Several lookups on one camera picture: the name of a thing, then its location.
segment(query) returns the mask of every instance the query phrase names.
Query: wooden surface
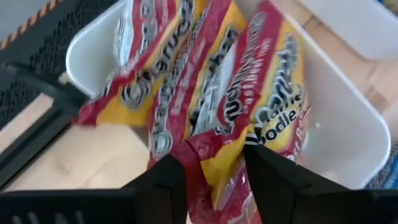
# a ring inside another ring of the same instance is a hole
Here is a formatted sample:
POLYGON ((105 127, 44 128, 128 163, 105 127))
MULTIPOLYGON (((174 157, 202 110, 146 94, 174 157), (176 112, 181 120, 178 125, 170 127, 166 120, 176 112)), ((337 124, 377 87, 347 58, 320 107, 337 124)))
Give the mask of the wooden surface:
MULTIPOLYGON (((356 55, 297 0, 282 0, 303 28, 336 62, 366 98, 385 116, 393 138, 398 137, 397 61, 367 61, 356 55)), ((12 142, 48 107, 42 95, 0 132, 0 150, 12 142)), ((146 168, 148 153, 127 127, 71 128, 9 190, 120 187, 146 168)))

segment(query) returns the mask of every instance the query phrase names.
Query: ramen noodle package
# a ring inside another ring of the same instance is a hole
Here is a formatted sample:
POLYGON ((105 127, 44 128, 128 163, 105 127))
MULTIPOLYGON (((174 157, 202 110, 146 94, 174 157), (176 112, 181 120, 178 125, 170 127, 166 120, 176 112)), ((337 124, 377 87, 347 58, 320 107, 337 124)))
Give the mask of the ramen noodle package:
POLYGON ((216 75, 210 80, 208 88, 203 95, 203 104, 200 108, 197 124, 193 130, 193 134, 204 133, 214 128, 212 124, 216 118, 218 104, 223 96, 229 78, 232 75, 236 44, 226 54, 223 63, 216 71, 216 75))
POLYGON ((206 0, 127 0, 117 26, 120 72, 80 110, 78 124, 143 126, 164 76, 206 0))
POLYGON ((264 145, 295 161, 305 139, 310 104, 300 37, 269 1, 258 9, 237 41, 219 126, 171 150, 185 169, 193 223, 261 223, 243 147, 264 145))
POLYGON ((232 0, 213 0, 203 11, 155 99, 149 118, 149 166, 192 134, 204 92, 245 26, 232 0))

